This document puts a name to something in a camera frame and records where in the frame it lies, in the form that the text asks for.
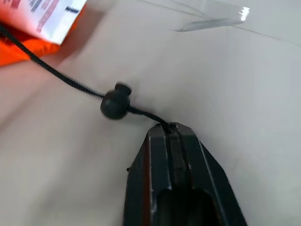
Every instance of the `white surface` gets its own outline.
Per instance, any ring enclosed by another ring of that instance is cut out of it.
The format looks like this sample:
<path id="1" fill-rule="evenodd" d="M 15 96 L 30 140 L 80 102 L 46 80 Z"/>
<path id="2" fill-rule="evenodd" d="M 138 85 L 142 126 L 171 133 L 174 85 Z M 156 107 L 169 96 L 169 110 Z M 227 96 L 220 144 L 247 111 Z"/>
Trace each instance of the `white surface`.
<path id="1" fill-rule="evenodd" d="M 240 27 L 301 47 L 301 1 L 222 1 L 251 8 L 248 20 Z"/>
<path id="2" fill-rule="evenodd" d="M 167 29 L 185 17 L 123 1 L 59 69 L 103 92 L 125 81 L 133 105 L 192 127 L 250 226 L 300 225 L 301 50 L 235 27 Z M 108 121 L 30 62 L 1 68 L 0 92 L 0 225 L 121 225 L 125 168 L 154 122 Z"/>

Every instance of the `black plastic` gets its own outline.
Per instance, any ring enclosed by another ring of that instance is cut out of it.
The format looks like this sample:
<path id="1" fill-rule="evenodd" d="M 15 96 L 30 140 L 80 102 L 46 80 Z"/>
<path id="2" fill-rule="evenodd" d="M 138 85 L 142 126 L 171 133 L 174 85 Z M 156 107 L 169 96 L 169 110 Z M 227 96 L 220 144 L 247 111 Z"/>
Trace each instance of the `black plastic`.
<path id="1" fill-rule="evenodd" d="M 121 83 L 115 85 L 115 89 L 106 93 L 100 105 L 102 113 L 109 119 L 122 119 L 127 114 L 130 105 L 129 95 L 131 89 Z"/>
<path id="2" fill-rule="evenodd" d="M 131 166 L 123 226 L 246 226 L 227 176 L 195 133 L 151 128 Z"/>

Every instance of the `black cord lock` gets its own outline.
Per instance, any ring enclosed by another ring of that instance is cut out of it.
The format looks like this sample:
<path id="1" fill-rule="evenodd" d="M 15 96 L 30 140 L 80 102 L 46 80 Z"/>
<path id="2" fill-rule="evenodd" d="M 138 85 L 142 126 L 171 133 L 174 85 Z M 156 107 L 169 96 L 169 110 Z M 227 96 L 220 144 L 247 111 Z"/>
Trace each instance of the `black cord lock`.
<path id="1" fill-rule="evenodd" d="M 102 113 L 109 119 L 122 119 L 128 112 L 131 93 L 132 90 L 128 86 L 117 83 L 115 89 L 104 96 L 100 105 Z"/>

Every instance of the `white paper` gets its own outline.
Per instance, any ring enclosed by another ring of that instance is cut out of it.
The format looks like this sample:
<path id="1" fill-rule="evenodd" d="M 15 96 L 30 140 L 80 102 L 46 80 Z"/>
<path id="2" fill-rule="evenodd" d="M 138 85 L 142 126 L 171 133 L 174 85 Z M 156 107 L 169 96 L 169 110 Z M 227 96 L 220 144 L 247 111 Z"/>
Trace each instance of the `white paper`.
<path id="1" fill-rule="evenodd" d="M 61 44 L 87 0 L 1 0 L 0 21 Z"/>

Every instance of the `black cord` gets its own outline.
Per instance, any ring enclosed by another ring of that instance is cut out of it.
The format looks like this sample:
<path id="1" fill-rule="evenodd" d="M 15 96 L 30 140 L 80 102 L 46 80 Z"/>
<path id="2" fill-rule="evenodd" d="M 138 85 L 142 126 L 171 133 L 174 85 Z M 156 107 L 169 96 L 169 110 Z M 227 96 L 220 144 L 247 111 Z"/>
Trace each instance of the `black cord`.
<path id="1" fill-rule="evenodd" d="M 99 98 L 104 98 L 104 94 L 98 93 L 92 89 L 89 89 L 88 87 L 80 84 L 79 82 L 73 80 L 72 78 L 63 75 L 62 73 L 60 73 L 59 71 L 57 71 L 56 69 L 54 69 L 53 67 L 51 67 L 50 65 L 46 64 L 44 61 L 42 61 L 37 55 L 35 55 L 34 53 L 32 53 L 26 46 L 24 46 L 12 33 L 10 33 L 2 24 L 0 24 L 0 33 L 2 33 L 4 36 L 6 36 L 12 43 L 14 43 L 20 50 L 22 50 L 24 53 L 26 53 L 30 59 L 34 62 L 36 62 L 37 64 L 39 64 L 41 67 L 43 67 L 44 69 L 46 69 L 47 71 L 49 71 L 50 73 L 52 73 L 55 77 L 57 77 L 58 79 L 62 80 L 63 82 L 65 82 L 66 84 L 68 84 L 69 86 L 80 90 L 82 92 L 85 92 L 87 94 L 90 94 L 92 96 L 95 97 L 99 97 Z M 161 119 L 160 117 L 149 113 L 149 112 L 145 112 L 143 110 L 137 109 L 135 107 L 129 106 L 128 111 L 133 113 L 133 114 L 138 114 L 138 115 L 144 115 L 150 119 L 153 119 L 159 123 L 161 123 L 162 127 L 164 129 L 167 129 L 168 123 L 166 121 L 164 121 L 163 119 Z"/>
<path id="2" fill-rule="evenodd" d="M 67 77 L 66 75 L 63 75 L 53 67 L 46 64 L 44 61 L 42 61 L 37 55 L 32 53 L 26 46 L 24 46 L 12 33 L 10 33 L 2 24 L 0 24 L 0 33 L 2 33 L 4 36 L 6 36 L 11 42 L 13 42 L 19 49 L 21 49 L 24 53 L 26 53 L 30 59 L 37 64 L 39 64 L 41 67 L 45 68 L 47 71 L 52 73 L 55 77 L 59 78 L 69 86 L 78 89 L 82 92 L 88 93 L 92 96 L 104 98 L 104 95 L 101 93 L 97 93 L 94 90 L 91 90 L 84 85 L 80 84 L 77 81 L 74 81 L 73 79 Z"/>

